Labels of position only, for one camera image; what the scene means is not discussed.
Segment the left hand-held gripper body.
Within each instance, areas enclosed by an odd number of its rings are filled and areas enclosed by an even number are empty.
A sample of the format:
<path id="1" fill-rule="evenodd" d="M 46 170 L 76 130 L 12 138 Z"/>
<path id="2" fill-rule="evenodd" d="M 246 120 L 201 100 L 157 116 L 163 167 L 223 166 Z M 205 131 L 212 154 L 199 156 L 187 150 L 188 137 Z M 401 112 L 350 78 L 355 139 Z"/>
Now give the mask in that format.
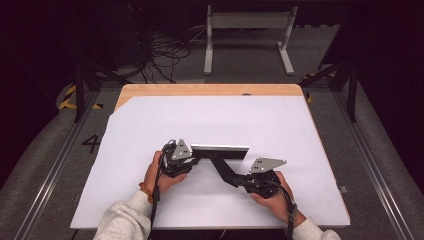
<path id="1" fill-rule="evenodd" d="M 190 162 L 192 158 L 195 157 L 183 139 L 172 139 L 162 148 L 161 171 L 172 178 L 189 173 L 192 168 L 187 168 L 185 163 Z"/>

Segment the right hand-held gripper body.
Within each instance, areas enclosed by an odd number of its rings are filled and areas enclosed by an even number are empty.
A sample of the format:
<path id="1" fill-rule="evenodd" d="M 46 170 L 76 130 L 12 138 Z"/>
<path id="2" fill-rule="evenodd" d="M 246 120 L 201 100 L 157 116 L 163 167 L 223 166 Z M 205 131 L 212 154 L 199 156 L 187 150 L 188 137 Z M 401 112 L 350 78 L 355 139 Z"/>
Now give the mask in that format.
<path id="1" fill-rule="evenodd" d="M 278 193 L 280 181 L 274 169 L 286 164 L 286 160 L 272 158 L 257 158 L 249 169 L 249 186 L 247 193 L 256 193 L 268 199 Z"/>

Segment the person's left hand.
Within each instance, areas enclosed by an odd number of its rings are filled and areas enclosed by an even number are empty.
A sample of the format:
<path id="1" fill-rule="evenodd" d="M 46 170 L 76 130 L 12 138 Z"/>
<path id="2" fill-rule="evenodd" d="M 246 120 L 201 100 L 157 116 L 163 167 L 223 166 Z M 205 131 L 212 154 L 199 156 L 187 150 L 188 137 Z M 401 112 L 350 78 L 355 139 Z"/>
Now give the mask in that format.
<path id="1" fill-rule="evenodd" d="M 177 177 L 169 177 L 160 173 L 159 160 L 162 156 L 161 151 L 156 151 L 152 162 L 149 164 L 141 189 L 149 196 L 153 195 L 155 187 L 159 188 L 161 195 L 165 194 L 173 185 L 181 183 L 187 177 L 186 174 L 180 174 Z"/>

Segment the person's right hand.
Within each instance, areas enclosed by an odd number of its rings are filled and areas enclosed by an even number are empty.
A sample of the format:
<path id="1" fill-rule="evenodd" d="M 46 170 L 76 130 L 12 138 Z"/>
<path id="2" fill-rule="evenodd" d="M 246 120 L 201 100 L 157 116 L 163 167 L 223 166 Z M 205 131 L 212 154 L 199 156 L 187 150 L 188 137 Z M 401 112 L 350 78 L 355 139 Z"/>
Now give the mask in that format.
<path id="1" fill-rule="evenodd" d="M 294 199 L 294 195 L 288 183 L 286 182 L 283 174 L 280 171 L 276 171 L 276 175 L 281 183 L 281 186 L 287 191 L 291 199 Z M 278 219 L 284 223 L 289 223 L 289 212 L 287 201 L 282 192 L 268 198 L 264 199 L 258 194 L 252 193 L 251 198 L 259 205 L 268 208 L 271 213 L 276 216 Z"/>

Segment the yellow black hazard tape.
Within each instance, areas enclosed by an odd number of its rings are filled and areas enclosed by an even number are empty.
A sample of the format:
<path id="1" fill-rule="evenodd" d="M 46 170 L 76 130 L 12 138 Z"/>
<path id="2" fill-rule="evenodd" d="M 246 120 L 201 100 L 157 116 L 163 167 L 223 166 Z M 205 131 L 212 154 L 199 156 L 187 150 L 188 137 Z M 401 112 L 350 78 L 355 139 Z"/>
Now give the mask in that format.
<path id="1" fill-rule="evenodd" d="M 333 78 L 335 76 L 335 73 L 336 72 L 332 72 L 332 73 L 326 74 L 322 78 Z M 308 80 L 308 79 L 312 78 L 314 75 L 315 74 L 312 74 L 312 73 L 306 74 L 306 75 L 304 75 L 302 77 L 302 81 Z M 306 96 L 306 100 L 307 100 L 308 103 L 312 103 L 313 102 L 312 96 L 311 96 L 311 94 L 309 92 L 306 92 L 306 95 L 305 96 Z"/>
<path id="2" fill-rule="evenodd" d="M 77 104 L 70 102 L 72 95 L 76 92 L 76 88 L 77 87 L 75 84 L 71 84 L 71 86 L 66 91 L 62 102 L 59 104 L 58 109 L 77 109 Z M 92 109 L 95 109 L 95 110 L 103 109 L 103 104 L 95 103 Z"/>

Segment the black metal stand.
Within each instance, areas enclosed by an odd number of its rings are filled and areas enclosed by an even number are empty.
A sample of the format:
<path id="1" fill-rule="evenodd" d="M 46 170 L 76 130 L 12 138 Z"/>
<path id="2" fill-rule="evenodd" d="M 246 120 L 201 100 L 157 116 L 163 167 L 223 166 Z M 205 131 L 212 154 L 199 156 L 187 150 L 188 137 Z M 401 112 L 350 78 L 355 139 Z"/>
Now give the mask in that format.
<path id="1" fill-rule="evenodd" d="M 332 64 L 325 69 L 317 72 L 316 74 L 304 78 L 298 83 L 300 87 L 306 87 L 312 83 L 324 78 L 325 76 L 333 73 L 334 76 L 329 83 L 329 88 L 333 92 L 340 92 L 346 83 L 348 85 L 347 96 L 347 113 L 352 122 L 356 122 L 355 107 L 356 107 L 356 93 L 358 85 L 358 74 L 356 66 L 353 62 L 342 61 L 340 63 Z"/>
<path id="2" fill-rule="evenodd" d="M 72 43 L 75 45 L 73 52 L 76 55 L 77 65 L 75 68 L 74 84 L 76 86 L 76 117 L 75 122 L 81 122 L 88 109 L 92 106 L 88 103 L 84 96 L 84 88 L 88 87 L 90 92 L 99 92 L 102 87 L 102 80 L 96 75 L 97 72 L 105 75 L 107 79 L 117 82 L 121 85 L 130 84 L 130 81 L 107 70 L 99 65 L 98 60 L 94 60 L 86 49 L 86 35 L 84 28 L 80 24 L 77 15 L 70 10 L 72 26 L 74 30 L 69 31 L 73 37 Z"/>

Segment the aluminium floor rail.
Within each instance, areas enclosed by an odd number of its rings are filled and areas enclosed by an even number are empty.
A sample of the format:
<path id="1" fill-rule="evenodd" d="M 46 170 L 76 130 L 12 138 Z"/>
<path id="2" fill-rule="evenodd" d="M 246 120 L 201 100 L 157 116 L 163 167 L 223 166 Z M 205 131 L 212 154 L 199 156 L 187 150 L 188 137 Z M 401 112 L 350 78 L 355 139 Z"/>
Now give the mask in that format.
<path id="1" fill-rule="evenodd" d="M 350 129 L 351 134 L 353 135 L 357 146 L 359 147 L 362 155 L 363 165 L 378 195 L 379 201 L 381 202 L 386 215 L 391 222 L 397 238 L 399 240 L 416 240 L 382 175 L 382 172 L 380 171 L 377 162 L 371 153 L 371 150 L 369 149 L 359 126 L 351 120 L 351 117 L 347 111 L 346 100 L 339 92 L 333 92 L 332 95 L 334 101 L 336 102 L 339 110 L 343 115 L 345 122 Z"/>
<path id="2" fill-rule="evenodd" d="M 38 223 L 40 216 L 42 215 L 56 185 L 63 172 L 63 169 L 69 159 L 71 154 L 72 147 L 76 141 L 77 136 L 79 135 L 84 122 L 87 119 L 87 116 L 90 113 L 92 106 L 98 98 L 98 92 L 89 92 L 87 95 L 86 102 L 83 107 L 79 120 L 76 123 L 71 125 L 71 129 L 65 138 L 65 141 L 55 158 L 55 161 L 52 167 L 49 170 L 48 175 L 43 181 L 41 187 L 39 188 L 37 195 L 32 202 L 30 209 L 28 210 L 24 220 L 22 221 L 17 233 L 15 234 L 13 240 L 29 240 L 30 236 Z"/>

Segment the white metal stand frame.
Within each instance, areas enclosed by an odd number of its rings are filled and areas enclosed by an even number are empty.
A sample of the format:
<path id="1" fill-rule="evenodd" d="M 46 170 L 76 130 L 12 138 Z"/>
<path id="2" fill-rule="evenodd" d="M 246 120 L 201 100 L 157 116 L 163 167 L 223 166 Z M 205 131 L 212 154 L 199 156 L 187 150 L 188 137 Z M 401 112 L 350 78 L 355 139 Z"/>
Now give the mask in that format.
<path id="1" fill-rule="evenodd" d="M 294 74 L 294 68 L 287 52 L 287 45 L 297 11 L 298 7 L 294 6 L 290 10 L 283 12 L 214 12 L 212 6 L 209 5 L 207 7 L 206 18 L 207 41 L 204 74 L 212 74 L 214 29 L 262 28 L 283 30 L 283 39 L 276 43 L 276 47 L 278 48 L 286 74 L 292 76 Z"/>

